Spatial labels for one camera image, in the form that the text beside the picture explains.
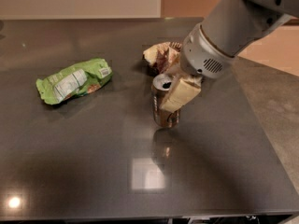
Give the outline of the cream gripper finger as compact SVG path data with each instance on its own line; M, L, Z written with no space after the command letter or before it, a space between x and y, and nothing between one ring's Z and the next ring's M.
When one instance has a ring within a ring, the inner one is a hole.
M173 63L171 66L167 68L165 71L170 76L177 76L181 73L180 63Z
M201 77L175 77L164 98L164 107L172 112L181 109L201 92L201 83Z

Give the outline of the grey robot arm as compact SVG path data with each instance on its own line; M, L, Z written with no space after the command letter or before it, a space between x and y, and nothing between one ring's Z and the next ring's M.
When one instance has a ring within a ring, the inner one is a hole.
M220 0L184 39L160 108L181 109L201 91L204 77L220 77L242 50L293 17L299 17L299 0Z

